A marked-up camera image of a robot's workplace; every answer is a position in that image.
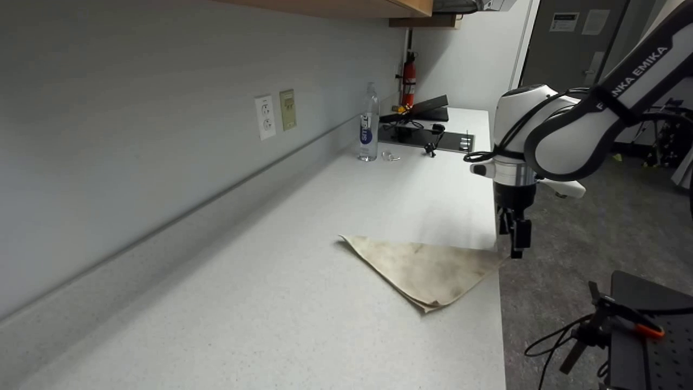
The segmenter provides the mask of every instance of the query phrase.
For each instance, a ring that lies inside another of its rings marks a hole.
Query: gray floor
[[[500,271],[510,390],[538,388],[542,360],[522,356],[530,340],[593,312],[590,280],[609,293],[611,273],[627,271],[693,295],[693,218],[669,175],[609,159],[583,181],[590,193],[580,202],[540,191],[532,249]],[[590,348],[569,376],[560,372],[565,353],[554,356],[544,388],[596,390],[607,353]]]

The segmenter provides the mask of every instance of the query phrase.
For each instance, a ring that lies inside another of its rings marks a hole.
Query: wall outlet
[[[258,128],[260,138],[271,138],[278,135],[278,120],[275,120],[275,102],[271,94],[256,98],[256,112],[258,112]]]
[[[299,125],[299,118],[296,118],[295,89],[284,89],[284,90],[280,90],[280,103],[282,103],[282,125],[284,125],[284,131],[296,128],[296,125]]]

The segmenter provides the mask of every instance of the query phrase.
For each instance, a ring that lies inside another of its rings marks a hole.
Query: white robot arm
[[[609,156],[616,136],[644,118],[674,85],[693,73],[693,2],[682,2],[663,19],[598,87],[556,93],[551,87],[515,89],[500,98],[493,151],[475,151],[472,171],[496,183],[500,233],[511,233],[511,256],[530,246],[525,210],[536,200],[538,180],[553,180],[563,195],[580,195],[563,183],[593,174]]]

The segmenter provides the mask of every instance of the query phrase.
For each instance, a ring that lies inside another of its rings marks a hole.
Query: beige cloth
[[[425,314],[456,304],[484,276],[499,273],[496,250],[378,243],[367,235],[345,235],[345,240]]]

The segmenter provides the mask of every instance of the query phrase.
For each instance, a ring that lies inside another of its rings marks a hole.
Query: wooden cabinet
[[[323,16],[428,16],[433,0],[222,0]]]

